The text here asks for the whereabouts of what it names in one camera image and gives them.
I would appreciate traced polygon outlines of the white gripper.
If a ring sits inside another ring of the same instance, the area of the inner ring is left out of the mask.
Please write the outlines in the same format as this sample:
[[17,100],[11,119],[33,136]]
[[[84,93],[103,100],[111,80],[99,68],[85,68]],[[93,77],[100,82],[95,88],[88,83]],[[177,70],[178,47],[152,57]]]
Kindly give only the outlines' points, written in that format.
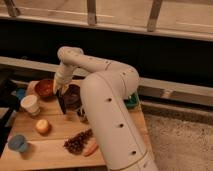
[[60,65],[54,75],[53,93],[56,93],[64,85],[71,82],[74,67],[72,65]]

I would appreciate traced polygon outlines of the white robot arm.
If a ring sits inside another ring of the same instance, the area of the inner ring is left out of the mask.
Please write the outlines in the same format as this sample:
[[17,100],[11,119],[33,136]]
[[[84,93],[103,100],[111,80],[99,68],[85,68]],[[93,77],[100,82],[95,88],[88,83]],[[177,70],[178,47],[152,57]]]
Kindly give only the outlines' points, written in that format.
[[53,90],[71,82],[80,67],[89,72],[80,97],[93,134],[110,171],[158,171],[124,100],[136,92],[137,70],[125,63],[87,56],[76,47],[61,47]]

